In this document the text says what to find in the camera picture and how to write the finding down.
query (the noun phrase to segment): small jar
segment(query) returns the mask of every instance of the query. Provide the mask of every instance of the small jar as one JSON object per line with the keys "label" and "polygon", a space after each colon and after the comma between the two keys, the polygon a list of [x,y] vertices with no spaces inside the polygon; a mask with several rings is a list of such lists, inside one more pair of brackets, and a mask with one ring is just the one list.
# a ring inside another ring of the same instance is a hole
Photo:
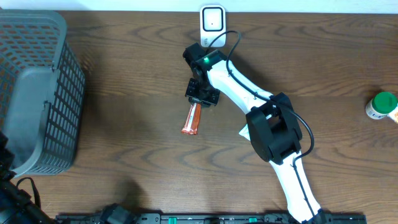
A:
{"label": "small jar", "polygon": [[366,114],[372,119],[382,119],[397,108],[396,96],[389,92],[376,95],[365,107]]}

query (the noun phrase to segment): green bottle cap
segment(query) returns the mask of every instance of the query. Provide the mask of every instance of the green bottle cap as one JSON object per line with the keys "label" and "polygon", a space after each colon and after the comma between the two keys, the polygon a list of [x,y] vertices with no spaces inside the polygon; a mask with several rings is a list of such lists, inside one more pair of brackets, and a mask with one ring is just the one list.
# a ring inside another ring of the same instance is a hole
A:
{"label": "green bottle cap", "polygon": [[398,104],[396,96],[389,92],[381,92],[372,100],[373,108],[381,114],[388,114],[393,111]]}

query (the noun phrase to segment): wood surface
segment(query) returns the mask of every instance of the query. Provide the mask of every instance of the wood surface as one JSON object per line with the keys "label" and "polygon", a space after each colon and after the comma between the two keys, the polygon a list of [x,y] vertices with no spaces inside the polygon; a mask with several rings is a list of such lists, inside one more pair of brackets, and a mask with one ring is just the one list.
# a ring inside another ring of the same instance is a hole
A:
{"label": "wood surface", "polygon": [[[34,177],[46,213],[111,203],[164,213],[287,209],[274,170],[238,135],[245,116],[225,95],[202,110],[197,136],[180,133],[192,76],[182,53],[199,41],[198,13],[60,14],[87,89],[73,167]],[[376,93],[398,94],[398,16],[230,13],[227,20],[243,35],[232,58],[238,70],[288,94],[311,126],[315,149],[303,163],[322,208],[398,223],[398,125],[364,113]],[[235,40],[228,36],[225,53]]]}

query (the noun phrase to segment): white backdrop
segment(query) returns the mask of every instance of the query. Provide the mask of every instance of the white backdrop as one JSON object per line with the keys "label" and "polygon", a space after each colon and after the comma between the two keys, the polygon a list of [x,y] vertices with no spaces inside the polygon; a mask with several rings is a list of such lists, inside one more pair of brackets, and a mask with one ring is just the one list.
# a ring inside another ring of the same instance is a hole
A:
{"label": "white backdrop", "polygon": [[398,0],[0,0],[3,9],[199,11],[221,4],[229,12],[398,13]]}

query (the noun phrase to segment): plastic basket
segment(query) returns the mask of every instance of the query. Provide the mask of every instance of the plastic basket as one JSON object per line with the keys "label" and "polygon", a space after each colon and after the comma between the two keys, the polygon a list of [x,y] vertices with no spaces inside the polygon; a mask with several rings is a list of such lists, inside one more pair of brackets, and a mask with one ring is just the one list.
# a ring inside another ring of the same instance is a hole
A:
{"label": "plastic basket", "polygon": [[0,128],[17,175],[67,170],[77,147],[85,76],[52,11],[0,10]]}

